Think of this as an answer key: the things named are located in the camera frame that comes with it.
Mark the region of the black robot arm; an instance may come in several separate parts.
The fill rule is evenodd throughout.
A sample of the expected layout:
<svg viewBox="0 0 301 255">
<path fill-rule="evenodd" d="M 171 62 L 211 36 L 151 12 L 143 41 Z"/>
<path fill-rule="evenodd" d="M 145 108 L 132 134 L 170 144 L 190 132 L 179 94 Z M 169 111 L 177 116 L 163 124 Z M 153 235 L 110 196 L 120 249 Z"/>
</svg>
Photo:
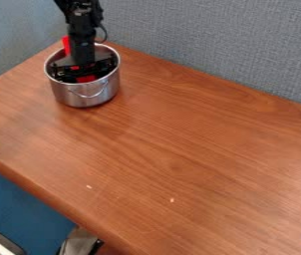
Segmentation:
<svg viewBox="0 0 301 255">
<path fill-rule="evenodd" d="M 99 29 L 108 37 L 102 24 L 100 0 L 54 1 L 66 17 L 67 35 L 63 37 L 66 56 L 50 64 L 51 75 L 59 82 L 70 84 L 95 81 L 110 73 L 118 63 L 118 57 L 99 53 L 95 46 Z"/>
</svg>

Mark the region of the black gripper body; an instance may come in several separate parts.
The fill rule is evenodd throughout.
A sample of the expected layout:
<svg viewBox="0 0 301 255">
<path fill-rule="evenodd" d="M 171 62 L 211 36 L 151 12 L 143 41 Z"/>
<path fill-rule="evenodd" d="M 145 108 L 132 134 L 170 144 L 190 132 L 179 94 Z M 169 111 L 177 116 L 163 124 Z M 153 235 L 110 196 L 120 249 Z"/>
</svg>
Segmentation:
<svg viewBox="0 0 301 255">
<path fill-rule="evenodd" d="M 68 34 L 71 40 L 71 49 L 75 51 L 72 56 L 75 61 L 84 63 L 84 61 L 94 62 L 94 71 L 98 79 L 106 76 L 118 66 L 118 57 L 114 54 L 100 54 L 95 46 L 96 30 L 79 31 L 72 26 L 68 26 Z M 62 81 L 62 69 L 59 64 L 66 55 L 47 65 L 48 75 L 58 82 Z"/>
</svg>

